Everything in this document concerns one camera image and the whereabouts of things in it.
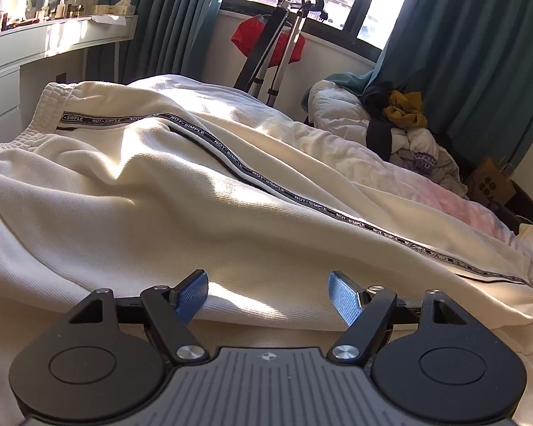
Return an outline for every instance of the yellow cloth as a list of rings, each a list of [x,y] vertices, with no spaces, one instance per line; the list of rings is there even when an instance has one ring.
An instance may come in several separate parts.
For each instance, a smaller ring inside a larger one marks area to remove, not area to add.
[[[394,89],[389,93],[389,104],[383,112],[396,126],[401,128],[426,127],[426,117],[422,115],[421,93],[403,94]]]

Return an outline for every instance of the metal stand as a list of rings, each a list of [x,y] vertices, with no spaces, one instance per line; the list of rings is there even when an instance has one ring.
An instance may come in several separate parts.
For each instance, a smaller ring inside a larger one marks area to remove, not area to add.
[[[259,97],[277,40],[279,39],[284,24],[290,15],[290,10],[297,9],[296,19],[292,25],[281,63],[277,67],[272,85],[268,90],[269,96],[266,104],[270,107],[274,106],[274,102],[280,91],[280,86],[282,85],[284,73],[286,72],[290,57],[292,56],[292,52],[298,41],[298,36],[304,27],[304,22],[308,17],[308,13],[310,11],[320,12],[320,19],[326,20],[328,18],[327,13],[324,11],[324,0],[315,1],[316,2],[312,3],[304,0],[301,2],[279,0],[279,6],[277,6],[270,15],[263,32],[254,44],[245,65],[241,69],[241,73],[235,82],[234,87],[236,89],[250,93],[254,98]]]

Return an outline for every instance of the window sill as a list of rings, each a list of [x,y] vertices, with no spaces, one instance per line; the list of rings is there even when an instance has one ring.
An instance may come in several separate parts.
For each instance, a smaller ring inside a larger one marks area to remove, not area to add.
[[[234,11],[228,11],[227,9],[220,9],[219,14],[227,17],[233,17],[241,20],[249,19],[251,16],[246,14],[237,13]],[[364,56],[354,53],[353,51],[349,51],[348,49],[342,48],[339,45],[336,45],[330,41],[327,41],[323,38],[315,37],[314,35],[311,35],[309,33],[303,32],[302,35],[305,39],[308,39],[314,43],[317,43],[319,45],[331,48],[345,56],[348,56],[356,61],[360,61],[364,64],[366,64],[370,69],[373,69],[375,67],[375,62],[371,61],[370,59],[364,58]]]
[[[257,15],[271,14],[274,6],[268,6],[255,1],[247,0],[223,0],[221,10],[225,13],[233,13],[241,18],[247,18]],[[379,48],[356,38],[350,33],[345,33],[329,25],[322,24],[313,19],[307,19],[302,34],[305,38],[312,39],[323,45],[339,48],[341,52],[347,55],[354,55],[356,59],[362,59],[364,62],[370,62],[375,66],[375,62],[381,54]]]

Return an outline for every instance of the pile of clothes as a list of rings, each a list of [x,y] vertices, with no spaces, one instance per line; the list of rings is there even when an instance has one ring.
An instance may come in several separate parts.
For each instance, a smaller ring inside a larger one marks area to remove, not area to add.
[[[458,165],[426,127],[421,93],[401,93],[388,84],[360,91],[351,86],[349,75],[335,75],[330,77],[334,81],[312,87],[307,99],[310,122],[467,198]]]

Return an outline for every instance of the red bag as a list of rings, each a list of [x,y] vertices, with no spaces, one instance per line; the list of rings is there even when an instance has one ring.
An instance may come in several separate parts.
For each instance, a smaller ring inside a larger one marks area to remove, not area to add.
[[[246,21],[241,22],[237,30],[231,37],[231,41],[235,44],[239,51],[241,51],[246,57],[249,57],[254,44],[259,39],[260,34],[263,32],[266,20],[263,16],[254,16]],[[288,43],[288,36],[290,29],[284,28],[279,36],[274,47],[274,53],[270,59],[269,67],[280,65],[282,61],[282,55],[284,54],[284,48]],[[296,46],[290,56],[289,64],[298,62],[302,57],[302,50],[304,49],[305,39],[302,35],[299,35]]]

